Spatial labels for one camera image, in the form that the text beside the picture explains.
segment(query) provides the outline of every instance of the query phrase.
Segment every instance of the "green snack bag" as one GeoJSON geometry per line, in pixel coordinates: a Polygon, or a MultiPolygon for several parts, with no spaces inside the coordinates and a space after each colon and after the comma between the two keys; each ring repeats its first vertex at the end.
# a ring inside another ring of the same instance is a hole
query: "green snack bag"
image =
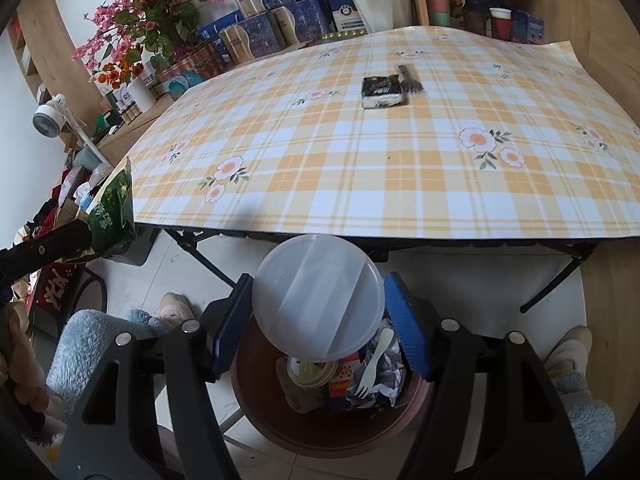
{"type": "Polygon", "coordinates": [[[136,239],[129,160],[126,167],[100,191],[102,195],[96,198],[99,202],[87,219],[91,229],[91,247],[101,255],[122,254],[136,239]]]}

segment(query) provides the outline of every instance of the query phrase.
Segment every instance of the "white planter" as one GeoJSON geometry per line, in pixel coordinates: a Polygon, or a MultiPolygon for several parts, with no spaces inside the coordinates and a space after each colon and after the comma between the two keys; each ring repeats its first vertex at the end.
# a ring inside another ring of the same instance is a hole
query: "white planter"
{"type": "Polygon", "coordinates": [[[142,112],[148,112],[156,104],[156,98],[146,87],[142,77],[132,79],[131,83],[127,85],[127,91],[142,112]]]}
{"type": "Polygon", "coordinates": [[[367,32],[411,25],[411,0],[353,0],[367,32]]]}

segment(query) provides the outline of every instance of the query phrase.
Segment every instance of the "tablecloth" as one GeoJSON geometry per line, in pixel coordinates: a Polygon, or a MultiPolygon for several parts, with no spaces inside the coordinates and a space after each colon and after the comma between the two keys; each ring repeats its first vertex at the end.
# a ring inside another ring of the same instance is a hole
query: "tablecloth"
{"type": "Polygon", "coordinates": [[[190,89],[129,152],[136,221],[402,238],[640,234],[640,130],[571,44],[409,27],[190,89]],[[405,105],[364,76],[410,64],[405,105]]]}

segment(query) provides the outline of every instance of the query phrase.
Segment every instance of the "metal bolt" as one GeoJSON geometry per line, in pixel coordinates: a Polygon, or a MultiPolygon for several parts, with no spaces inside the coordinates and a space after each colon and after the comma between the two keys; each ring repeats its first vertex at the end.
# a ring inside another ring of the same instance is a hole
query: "metal bolt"
{"type": "Polygon", "coordinates": [[[182,331],[185,334],[193,334],[200,328],[200,324],[195,319],[190,319],[182,324],[182,331]]]}
{"type": "Polygon", "coordinates": [[[131,334],[129,332],[123,332],[116,337],[116,345],[126,346],[131,343],[131,334]]]}
{"type": "Polygon", "coordinates": [[[510,332],[509,333],[509,341],[511,341],[514,345],[521,345],[527,339],[520,332],[510,332]]]}
{"type": "Polygon", "coordinates": [[[460,323],[451,318],[443,319],[440,326],[445,332],[457,332],[460,329],[460,323]]]}

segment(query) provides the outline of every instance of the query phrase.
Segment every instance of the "shoe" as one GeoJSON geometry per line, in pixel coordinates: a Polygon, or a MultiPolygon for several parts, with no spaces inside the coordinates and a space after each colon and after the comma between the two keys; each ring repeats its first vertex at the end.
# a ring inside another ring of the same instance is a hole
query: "shoe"
{"type": "Polygon", "coordinates": [[[194,319],[193,312],[186,298],[173,292],[168,292],[162,297],[156,317],[167,320],[173,326],[178,326],[188,319],[194,319]]]}
{"type": "Polygon", "coordinates": [[[584,377],[592,344],[591,330],[585,326],[573,327],[549,354],[544,364],[545,370],[548,372],[574,370],[584,377]]]}

